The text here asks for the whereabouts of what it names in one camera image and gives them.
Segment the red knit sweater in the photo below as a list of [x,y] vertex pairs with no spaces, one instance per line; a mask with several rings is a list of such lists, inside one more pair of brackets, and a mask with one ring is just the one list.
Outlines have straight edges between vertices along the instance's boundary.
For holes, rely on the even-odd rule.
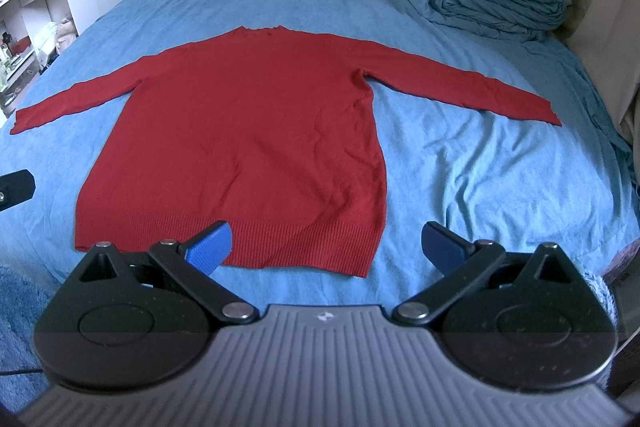
[[224,221],[237,267],[365,277],[386,217],[372,81],[559,124],[544,98],[478,72],[372,41],[240,27],[78,82],[20,109],[12,130],[125,99],[78,195],[80,251],[137,251]]

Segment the light blue bed sheet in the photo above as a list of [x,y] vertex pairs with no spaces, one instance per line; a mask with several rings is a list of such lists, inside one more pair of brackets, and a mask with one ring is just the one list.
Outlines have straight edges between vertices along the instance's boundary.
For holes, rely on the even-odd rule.
[[217,282],[258,307],[392,307],[437,280],[420,245],[424,223],[433,220],[510,251],[558,243],[608,299],[604,279],[632,255],[639,237],[630,148],[582,63],[555,38],[480,38],[430,23],[408,0],[124,0],[35,81],[25,101],[38,103],[142,55],[239,26],[332,32],[475,70],[546,98],[561,126],[471,112],[375,84],[387,217],[369,274],[221,267]]

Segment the blue fluffy rug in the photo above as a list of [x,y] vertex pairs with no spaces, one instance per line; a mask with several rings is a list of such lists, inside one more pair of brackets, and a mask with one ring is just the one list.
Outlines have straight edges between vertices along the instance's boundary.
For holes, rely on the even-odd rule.
[[1,268],[1,403],[10,412],[23,410],[47,390],[32,334],[51,297],[21,274]]

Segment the white shelving desk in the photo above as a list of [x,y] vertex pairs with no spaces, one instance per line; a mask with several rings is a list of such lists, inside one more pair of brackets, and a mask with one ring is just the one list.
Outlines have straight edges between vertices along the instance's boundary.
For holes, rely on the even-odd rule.
[[29,46],[24,54],[44,67],[55,49],[55,29],[70,18],[81,35],[100,16],[96,0],[2,0],[1,23],[6,32]]

